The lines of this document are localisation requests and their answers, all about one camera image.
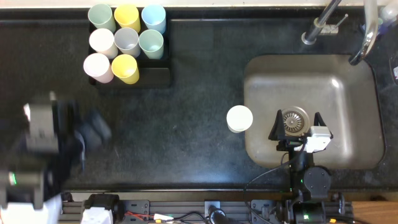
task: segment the black countertop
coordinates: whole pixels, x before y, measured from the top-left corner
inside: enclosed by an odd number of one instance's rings
[[[86,171],[74,170],[67,189],[239,189],[267,169],[244,149],[226,113],[243,104],[243,71],[264,54],[352,54],[362,43],[363,10],[349,12],[337,36],[304,45],[321,9],[169,9],[173,84],[164,90],[100,95],[88,83],[86,10],[6,11],[0,17],[0,163],[16,158],[28,122],[22,107],[33,96],[55,91],[77,99],[82,112],[98,108],[112,141],[87,155]],[[386,153],[371,170],[332,170],[335,190],[398,188],[398,29],[378,40],[367,57],[375,72]],[[254,188],[287,190],[280,170]]]

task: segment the plastic cup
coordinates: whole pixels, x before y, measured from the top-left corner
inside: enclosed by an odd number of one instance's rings
[[[253,123],[253,114],[250,109],[245,106],[234,106],[228,111],[226,122],[229,130],[233,133],[240,133],[250,128]]]
[[[114,18],[122,28],[132,28],[137,32],[141,30],[138,9],[133,4],[117,7],[114,11]]]
[[[108,29],[96,29],[88,40],[92,49],[112,59],[118,55],[118,48],[114,44],[114,36]]]
[[[97,4],[88,11],[88,19],[97,29],[105,28],[114,32],[116,24],[112,16],[112,9],[107,4]]]
[[[127,84],[134,84],[139,79],[137,62],[131,55],[117,56],[112,62],[112,72]]]
[[[166,10],[163,6],[146,6],[141,12],[141,17],[148,29],[157,30],[161,34],[166,31]]]
[[[132,28],[122,28],[114,34],[114,43],[118,49],[135,58],[141,53],[138,39],[138,33]]]
[[[150,59],[163,56],[163,36],[156,30],[145,30],[139,36],[139,46]]]
[[[109,59],[100,53],[93,53],[87,56],[83,69],[87,75],[95,78],[101,83],[108,83],[113,79]]]

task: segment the sink drain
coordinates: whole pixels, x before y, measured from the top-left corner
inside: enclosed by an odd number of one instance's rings
[[[308,114],[298,106],[292,106],[282,111],[286,134],[300,136],[309,129],[310,118]]]

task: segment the black dish rack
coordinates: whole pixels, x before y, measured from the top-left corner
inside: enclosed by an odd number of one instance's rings
[[[140,15],[140,23],[141,23],[141,30],[138,34],[141,34],[148,28],[146,27],[144,21],[141,18],[141,11],[139,9]],[[116,31],[118,31],[121,27],[116,23]],[[89,32],[92,33],[96,30],[96,27],[90,23]],[[102,92],[107,90],[134,90],[134,89],[148,89],[148,88],[168,88],[172,83],[172,75],[171,75],[171,67],[170,67],[170,42],[169,42],[169,20],[166,23],[166,31],[163,34],[164,40],[164,52],[163,57],[161,59],[149,59],[144,51],[141,49],[140,55],[136,58],[137,67],[139,71],[139,79],[135,84],[126,84],[118,77],[114,77],[112,81],[109,83],[100,83],[96,81],[94,78],[89,77],[88,82],[95,86],[97,89],[101,90]],[[88,46],[88,55],[96,53],[94,49]]]

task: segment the sink basin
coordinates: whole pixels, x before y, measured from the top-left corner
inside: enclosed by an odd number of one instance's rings
[[[331,169],[370,169],[384,155],[373,72],[366,62],[348,63],[347,55],[264,55],[252,59],[244,78],[244,104],[253,113],[246,150],[264,167],[280,164],[284,152],[268,140],[277,110],[285,130],[300,135],[320,112],[333,133],[316,165]]]

